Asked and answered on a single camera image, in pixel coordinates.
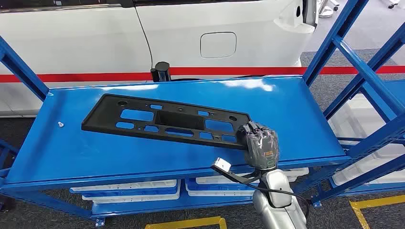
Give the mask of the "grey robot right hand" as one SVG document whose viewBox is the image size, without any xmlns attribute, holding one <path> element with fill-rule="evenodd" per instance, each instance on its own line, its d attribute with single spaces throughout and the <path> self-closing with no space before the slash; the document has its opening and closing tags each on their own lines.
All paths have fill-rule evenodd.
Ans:
<svg viewBox="0 0 405 229">
<path fill-rule="evenodd" d="M 249 121 L 239 127 L 237 140 L 247 147 L 244 157 L 249 166 L 259 170 L 270 170 L 277 167 L 280 151 L 275 130 Z"/>
</svg>

